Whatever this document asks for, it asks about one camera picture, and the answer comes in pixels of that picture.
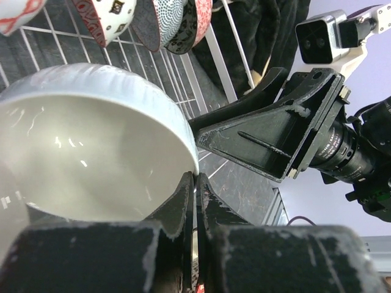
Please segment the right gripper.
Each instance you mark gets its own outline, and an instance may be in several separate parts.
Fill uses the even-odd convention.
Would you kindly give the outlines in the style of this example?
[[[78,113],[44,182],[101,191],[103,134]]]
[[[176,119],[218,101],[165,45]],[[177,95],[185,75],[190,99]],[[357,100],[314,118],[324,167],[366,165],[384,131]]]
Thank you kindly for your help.
[[[348,117],[345,78],[330,68],[288,75],[275,101],[195,133],[195,142],[275,182],[309,166],[354,183],[390,165],[390,98]]]

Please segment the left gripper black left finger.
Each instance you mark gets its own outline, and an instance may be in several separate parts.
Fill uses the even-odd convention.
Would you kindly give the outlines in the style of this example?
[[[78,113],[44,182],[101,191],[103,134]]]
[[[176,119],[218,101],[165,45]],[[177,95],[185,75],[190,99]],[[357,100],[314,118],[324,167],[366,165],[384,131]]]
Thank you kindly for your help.
[[[1,267],[2,292],[186,292],[191,286],[192,173],[140,222],[33,225]]]

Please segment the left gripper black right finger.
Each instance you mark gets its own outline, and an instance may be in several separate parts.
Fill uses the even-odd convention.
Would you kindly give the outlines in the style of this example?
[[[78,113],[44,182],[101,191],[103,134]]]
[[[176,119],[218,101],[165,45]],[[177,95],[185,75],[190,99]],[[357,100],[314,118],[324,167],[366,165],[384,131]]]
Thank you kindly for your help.
[[[197,178],[199,281],[206,292],[386,292],[344,226],[255,226]]]

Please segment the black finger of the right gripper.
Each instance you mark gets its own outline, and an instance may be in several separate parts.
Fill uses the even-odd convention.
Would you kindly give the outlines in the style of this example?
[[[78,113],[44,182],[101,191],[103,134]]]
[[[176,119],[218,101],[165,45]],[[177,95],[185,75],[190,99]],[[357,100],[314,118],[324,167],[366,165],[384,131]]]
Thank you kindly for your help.
[[[271,105],[288,77],[288,70],[282,67],[271,68],[261,82],[250,93],[237,101],[220,107],[192,120],[189,125],[193,133],[223,121],[260,110]]]

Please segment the white wire dish rack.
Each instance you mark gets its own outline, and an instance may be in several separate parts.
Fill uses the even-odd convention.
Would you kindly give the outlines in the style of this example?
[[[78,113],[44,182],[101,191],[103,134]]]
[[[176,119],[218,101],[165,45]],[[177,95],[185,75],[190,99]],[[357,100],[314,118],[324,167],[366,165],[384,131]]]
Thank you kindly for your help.
[[[109,64],[143,76],[163,89],[188,119],[227,104],[190,54],[150,52],[131,30],[100,47],[71,1],[48,1],[32,21],[1,37],[2,88],[42,68],[79,62]],[[248,221],[288,222],[280,192],[266,178],[206,150],[199,150],[199,165],[214,189]]]

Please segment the grey hexagon pattern bowl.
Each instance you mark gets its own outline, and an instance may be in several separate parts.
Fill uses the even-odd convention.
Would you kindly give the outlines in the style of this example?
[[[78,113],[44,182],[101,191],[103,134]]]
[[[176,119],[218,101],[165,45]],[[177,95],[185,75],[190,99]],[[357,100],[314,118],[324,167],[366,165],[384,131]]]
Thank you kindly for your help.
[[[137,1],[131,27],[151,52],[165,47],[179,30],[183,3],[175,0]]]

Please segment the purple striped bowl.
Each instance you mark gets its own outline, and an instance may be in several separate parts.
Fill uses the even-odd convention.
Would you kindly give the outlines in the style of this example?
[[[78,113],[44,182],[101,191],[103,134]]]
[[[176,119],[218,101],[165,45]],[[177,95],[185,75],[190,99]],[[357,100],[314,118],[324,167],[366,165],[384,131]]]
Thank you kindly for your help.
[[[30,224],[27,207],[17,181],[9,168],[1,162],[1,263],[14,240]]]

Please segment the red rimmed bowl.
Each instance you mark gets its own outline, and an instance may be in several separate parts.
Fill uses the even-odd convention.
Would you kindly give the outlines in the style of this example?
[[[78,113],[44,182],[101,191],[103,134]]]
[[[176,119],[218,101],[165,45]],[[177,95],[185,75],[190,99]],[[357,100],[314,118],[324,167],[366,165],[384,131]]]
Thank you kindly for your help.
[[[103,48],[131,24],[136,0],[72,0],[95,41]]]

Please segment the blue triangle pattern bowl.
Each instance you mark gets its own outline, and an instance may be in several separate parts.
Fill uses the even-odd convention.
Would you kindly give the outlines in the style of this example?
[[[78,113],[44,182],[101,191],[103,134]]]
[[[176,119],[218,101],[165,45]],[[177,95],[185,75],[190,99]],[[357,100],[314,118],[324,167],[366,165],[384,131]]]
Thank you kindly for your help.
[[[8,37],[33,19],[46,0],[1,0],[1,34]]]

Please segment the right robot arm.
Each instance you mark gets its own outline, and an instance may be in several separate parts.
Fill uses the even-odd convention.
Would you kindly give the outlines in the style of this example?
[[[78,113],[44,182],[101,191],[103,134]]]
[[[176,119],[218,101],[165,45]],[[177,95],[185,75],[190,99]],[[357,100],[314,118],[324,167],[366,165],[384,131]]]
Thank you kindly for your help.
[[[347,116],[350,89],[330,68],[273,68],[249,94],[189,124],[195,143],[274,182],[313,168],[351,184],[348,201],[390,221],[390,100]]]

